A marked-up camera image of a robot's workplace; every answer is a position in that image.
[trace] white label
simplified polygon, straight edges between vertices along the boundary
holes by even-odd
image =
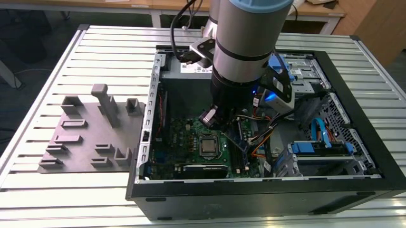
[[[302,74],[302,71],[301,71],[301,70],[291,70],[291,73],[293,73],[294,75],[301,75],[301,74]]]
[[[259,106],[259,99],[258,99],[258,98],[254,98],[254,100],[253,100],[253,105],[254,105],[255,107]]]
[[[138,7],[138,8],[150,8],[148,5],[131,5],[131,7]]]
[[[271,172],[271,165],[267,163],[267,161],[265,162],[265,168],[269,172]]]
[[[342,13],[330,13],[329,16],[343,17],[343,14]]]
[[[203,68],[198,63],[186,64],[180,63],[180,73],[206,73],[211,74],[212,67]]]

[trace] desk leg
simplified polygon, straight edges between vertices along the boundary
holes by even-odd
[[[60,11],[60,13],[62,13],[63,19],[70,20],[70,18],[71,18],[70,13],[67,14],[64,11]]]
[[[326,22],[323,29],[319,33],[322,35],[331,35],[339,20],[341,18],[329,18],[329,21]]]
[[[151,18],[152,18],[152,27],[154,28],[160,28],[160,15],[162,11],[158,9],[151,10]]]
[[[13,73],[11,72],[11,70],[1,61],[0,61],[0,77],[3,77],[3,79],[11,85],[12,88],[19,88],[21,86],[20,80],[15,77]]]

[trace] aluminum table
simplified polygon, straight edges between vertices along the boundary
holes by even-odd
[[[155,45],[170,44],[166,28],[82,26],[0,159],[0,227],[405,227],[406,194],[379,199],[335,215],[148,221],[124,199],[128,173],[39,174],[66,95],[90,95],[108,84],[118,102],[147,101]],[[175,31],[179,45],[199,30]],[[282,34],[281,49],[326,51],[381,138],[406,172],[406,94],[361,41],[347,36]]]

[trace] blue led light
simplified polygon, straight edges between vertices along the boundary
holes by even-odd
[[[277,98],[277,94],[274,92],[270,92],[267,97],[266,97],[266,101],[271,101]]]

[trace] green circuit board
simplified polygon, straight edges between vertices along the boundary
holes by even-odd
[[[245,139],[253,136],[251,123],[241,122]],[[200,142],[203,139],[215,139],[218,155],[200,156]],[[154,144],[152,149],[152,178],[172,179],[174,166],[176,164],[216,164],[228,167],[228,178],[257,177],[259,175],[258,164],[251,162],[249,171],[237,173],[231,164],[231,147],[226,135],[220,131],[208,130],[199,118],[172,118],[166,139]]]

